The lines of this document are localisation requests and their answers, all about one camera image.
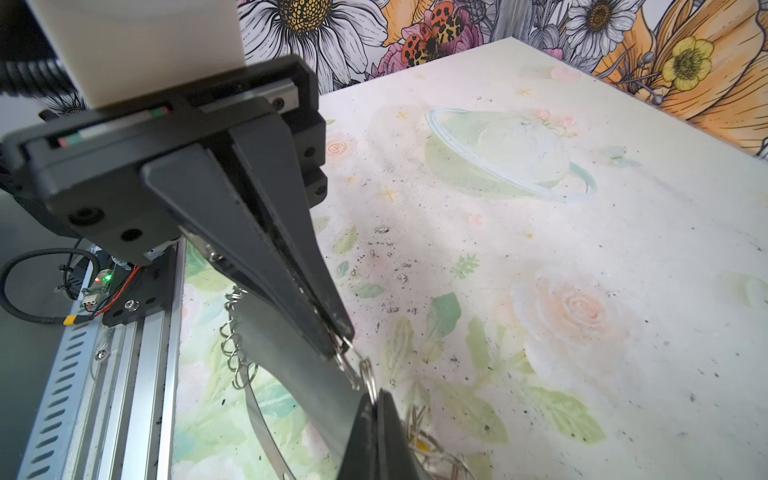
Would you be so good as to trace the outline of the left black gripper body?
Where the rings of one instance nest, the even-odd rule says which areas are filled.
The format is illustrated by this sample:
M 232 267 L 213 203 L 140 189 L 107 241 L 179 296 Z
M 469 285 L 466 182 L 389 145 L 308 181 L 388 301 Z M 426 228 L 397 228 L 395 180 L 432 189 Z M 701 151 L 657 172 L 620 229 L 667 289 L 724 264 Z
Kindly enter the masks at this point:
M 269 233 L 230 130 L 267 113 L 289 126 L 311 209 L 327 193 L 318 79 L 295 55 L 8 134 L 3 154 L 16 195 L 56 224 L 134 264 L 184 230 L 142 183 L 150 161 L 200 145 L 221 165 Z

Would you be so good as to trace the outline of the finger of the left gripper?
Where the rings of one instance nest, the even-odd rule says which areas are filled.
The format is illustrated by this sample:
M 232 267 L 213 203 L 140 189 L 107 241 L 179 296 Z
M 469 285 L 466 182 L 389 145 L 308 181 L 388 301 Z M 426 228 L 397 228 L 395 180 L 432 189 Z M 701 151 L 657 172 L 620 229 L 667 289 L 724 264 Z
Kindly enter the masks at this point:
M 319 308 L 211 153 L 191 145 L 148 162 L 140 172 L 179 227 L 217 254 L 217 271 L 270 300 L 321 358 L 335 355 Z
M 282 262 L 318 327 L 352 339 L 354 326 L 324 262 L 292 132 L 277 113 L 230 130 L 234 149 L 253 184 Z

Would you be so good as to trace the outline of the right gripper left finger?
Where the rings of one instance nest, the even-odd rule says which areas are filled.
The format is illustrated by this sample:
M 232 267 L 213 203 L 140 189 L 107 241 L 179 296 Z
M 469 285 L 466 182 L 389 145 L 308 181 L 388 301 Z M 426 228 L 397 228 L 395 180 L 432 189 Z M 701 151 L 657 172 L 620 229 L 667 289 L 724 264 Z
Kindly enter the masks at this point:
M 378 434 L 376 407 L 364 394 L 352 425 L 338 473 L 339 480 L 378 478 Z

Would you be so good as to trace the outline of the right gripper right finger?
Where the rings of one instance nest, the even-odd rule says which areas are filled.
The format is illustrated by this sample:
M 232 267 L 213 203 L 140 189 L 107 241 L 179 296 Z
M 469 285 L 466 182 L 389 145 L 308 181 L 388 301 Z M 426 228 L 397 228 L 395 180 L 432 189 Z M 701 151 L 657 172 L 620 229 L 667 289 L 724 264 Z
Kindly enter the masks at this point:
M 390 392 L 381 389 L 376 402 L 376 478 L 421 480 L 428 475 L 412 453 Z

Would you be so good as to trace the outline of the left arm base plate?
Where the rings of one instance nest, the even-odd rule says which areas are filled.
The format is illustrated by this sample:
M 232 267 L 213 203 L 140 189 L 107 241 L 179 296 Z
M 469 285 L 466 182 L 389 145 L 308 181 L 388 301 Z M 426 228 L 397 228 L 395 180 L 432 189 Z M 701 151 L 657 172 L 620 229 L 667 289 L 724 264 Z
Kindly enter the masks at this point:
M 101 315 L 106 327 L 126 325 L 171 308 L 179 266 L 179 243 L 169 246 L 151 265 L 143 267 L 120 298 Z

